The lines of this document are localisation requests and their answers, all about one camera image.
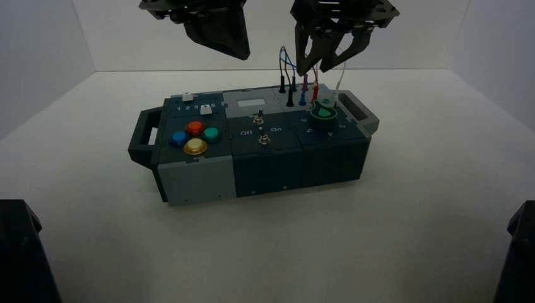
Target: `yellow button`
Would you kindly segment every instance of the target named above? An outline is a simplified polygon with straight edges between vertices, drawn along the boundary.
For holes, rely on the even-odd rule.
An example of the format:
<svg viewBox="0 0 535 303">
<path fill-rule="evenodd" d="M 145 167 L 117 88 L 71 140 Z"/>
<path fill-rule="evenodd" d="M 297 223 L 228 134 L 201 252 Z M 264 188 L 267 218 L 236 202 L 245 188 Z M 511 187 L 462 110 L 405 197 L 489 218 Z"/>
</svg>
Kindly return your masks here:
<svg viewBox="0 0 535 303">
<path fill-rule="evenodd" d="M 199 138 L 193 138 L 184 145 L 184 152 L 188 155 L 200 155 L 206 151 L 208 145 Z"/>
</svg>

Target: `metal toggle switch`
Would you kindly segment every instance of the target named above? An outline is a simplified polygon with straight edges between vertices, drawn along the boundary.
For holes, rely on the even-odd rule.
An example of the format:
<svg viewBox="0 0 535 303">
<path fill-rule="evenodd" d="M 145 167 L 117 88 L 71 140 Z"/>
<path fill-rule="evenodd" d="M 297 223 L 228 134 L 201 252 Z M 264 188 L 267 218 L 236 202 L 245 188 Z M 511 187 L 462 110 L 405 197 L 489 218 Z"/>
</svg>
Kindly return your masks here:
<svg viewBox="0 0 535 303">
<path fill-rule="evenodd" d="M 262 125 L 262 124 L 264 124 L 264 119 L 262 119 L 262 116 L 263 116 L 262 109 L 259 109 L 258 110 L 258 114 L 256 115 L 256 117 L 254 117 L 252 119 L 253 125 Z"/>
<path fill-rule="evenodd" d="M 269 139 L 268 135 L 264 132 L 262 126 L 258 128 L 258 131 L 260 132 L 260 138 L 258 138 L 258 143 L 262 145 L 270 144 L 271 139 Z"/>
</svg>

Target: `white wall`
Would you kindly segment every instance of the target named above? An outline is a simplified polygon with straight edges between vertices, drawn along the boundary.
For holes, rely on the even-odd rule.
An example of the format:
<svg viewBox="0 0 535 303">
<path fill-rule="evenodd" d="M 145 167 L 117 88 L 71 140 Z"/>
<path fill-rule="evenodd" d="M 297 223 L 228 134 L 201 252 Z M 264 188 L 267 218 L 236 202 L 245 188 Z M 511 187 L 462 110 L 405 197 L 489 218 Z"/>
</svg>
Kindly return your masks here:
<svg viewBox="0 0 535 303">
<path fill-rule="evenodd" d="M 535 2 L 473 0 L 450 66 L 535 130 Z"/>
<path fill-rule="evenodd" d="M 4 0 L 0 138 L 92 74 L 71 0 Z"/>
<path fill-rule="evenodd" d="M 376 30 L 351 68 L 445 68 L 469 0 L 392 0 L 401 16 Z M 74 0 L 97 71 L 273 69 L 280 45 L 294 54 L 293 0 L 248 0 L 251 56 L 241 61 L 191 42 L 183 25 L 156 20 L 140 0 Z"/>
</svg>

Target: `red button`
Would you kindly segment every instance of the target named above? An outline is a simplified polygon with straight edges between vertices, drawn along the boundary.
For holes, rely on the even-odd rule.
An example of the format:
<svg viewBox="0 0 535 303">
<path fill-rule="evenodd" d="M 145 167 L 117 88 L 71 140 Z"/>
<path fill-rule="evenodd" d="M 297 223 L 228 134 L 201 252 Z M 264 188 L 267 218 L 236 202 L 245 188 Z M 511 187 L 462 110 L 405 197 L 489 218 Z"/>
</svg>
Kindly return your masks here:
<svg viewBox="0 0 535 303">
<path fill-rule="evenodd" d="M 198 137 L 204 131 L 204 124 L 199 121 L 190 122 L 185 128 L 185 131 L 187 131 L 193 137 Z"/>
</svg>

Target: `red wire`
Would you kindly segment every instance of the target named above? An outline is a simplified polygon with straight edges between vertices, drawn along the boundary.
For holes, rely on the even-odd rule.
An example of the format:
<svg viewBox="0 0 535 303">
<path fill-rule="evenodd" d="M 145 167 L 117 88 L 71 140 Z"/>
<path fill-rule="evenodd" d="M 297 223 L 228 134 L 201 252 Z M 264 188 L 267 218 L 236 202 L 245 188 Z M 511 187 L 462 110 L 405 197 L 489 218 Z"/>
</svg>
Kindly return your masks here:
<svg viewBox="0 0 535 303">
<path fill-rule="evenodd" d="M 319 90 L 318 81 L 317 81 L 317 71 L 313 66 L 312 66 L 312 70 L 314 71 L 314 76 L 316 80 L 314 81 L 314 93 L 312 94 L 312 100 L 310 101 L 310 103 L 313 103 L 314 100 L 317 100 L 318 90 Z"/>
</svg>

